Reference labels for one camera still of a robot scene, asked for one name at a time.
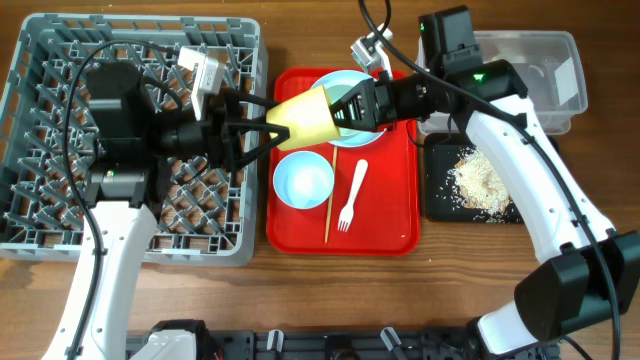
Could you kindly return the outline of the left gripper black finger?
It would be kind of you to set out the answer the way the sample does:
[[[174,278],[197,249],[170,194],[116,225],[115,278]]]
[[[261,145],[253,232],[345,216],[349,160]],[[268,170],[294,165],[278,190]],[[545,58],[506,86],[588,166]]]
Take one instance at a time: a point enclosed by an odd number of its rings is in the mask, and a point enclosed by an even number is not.
[[[274,134],[275,137],[262,144],[256,142],[249,150],[242,145],[242,138],[247,133],[253,135]],[[286,126],[269,124],[265,120],[229,121],[222,126],[222,144],[224,168],[228,171],[238,171],[268,154],[273,148],[281,145],[290,138],[290,131]]]
[[[279,105],[279,102],[277,101],[244,93],[235,89],[224,89],[222,91],[222,97],[223,112],[226,120],[242,120],[245,118],[241,106],[242,103],[263,107],[265,110],[270,110]]]

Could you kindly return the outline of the yellow plastic cup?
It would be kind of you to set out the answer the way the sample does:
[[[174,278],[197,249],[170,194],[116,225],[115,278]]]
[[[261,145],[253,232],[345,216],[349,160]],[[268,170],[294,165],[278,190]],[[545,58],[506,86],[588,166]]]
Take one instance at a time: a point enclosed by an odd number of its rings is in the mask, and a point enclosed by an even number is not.
[[[268,124],[289,129],[289,138],[277,148],[290,151],[339,139],[340,130],[334,123],[330,105],[326,89],[318,86],[268,110]]]

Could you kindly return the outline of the pale blue bowl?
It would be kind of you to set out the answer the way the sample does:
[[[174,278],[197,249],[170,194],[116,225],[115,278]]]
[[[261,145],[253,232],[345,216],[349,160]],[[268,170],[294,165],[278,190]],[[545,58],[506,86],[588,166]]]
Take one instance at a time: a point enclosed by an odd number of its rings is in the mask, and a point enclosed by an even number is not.
[[[272,187],[287,206],[309,210],[324,203],[334,189],[332,165],[320,154],[297,151],[278,162]]]

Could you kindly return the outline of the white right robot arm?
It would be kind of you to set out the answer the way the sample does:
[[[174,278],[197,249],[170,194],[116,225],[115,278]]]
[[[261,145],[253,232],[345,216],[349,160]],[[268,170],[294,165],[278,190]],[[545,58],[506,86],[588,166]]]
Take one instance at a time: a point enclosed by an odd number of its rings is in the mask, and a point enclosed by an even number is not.
[[[619,233],[589,201],[514,67],[483,60],[467,7],[424,15],[419,25],[425,64],[378,81],[375,125],[448,114],[503,181],[539,262],[510,302],[468,325],[464,355],[500,359],[609,321],[618,358],[621,318],[639,284],[638,233]]]

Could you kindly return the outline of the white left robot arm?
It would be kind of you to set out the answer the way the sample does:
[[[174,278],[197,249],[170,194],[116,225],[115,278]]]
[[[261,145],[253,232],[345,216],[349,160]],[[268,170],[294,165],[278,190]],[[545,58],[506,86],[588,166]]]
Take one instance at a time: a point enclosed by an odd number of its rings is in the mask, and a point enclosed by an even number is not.
[[[342,129],[374,130],[369,95],[353,90],[331,101],[323,88],[282,103],[222,86],[217,63],[192,69],[189,107],[156,111],[150,79],[109,63],[88,73],[89,108],[103,151],[91,164],[79,205],[84,240],[49,359],[119,359],[125,353],[133,293],[144,252],[161,217],[172,159],[202,155],[239,170],[263,154],[244,151],[249,131],[290,150],[337,139]]]

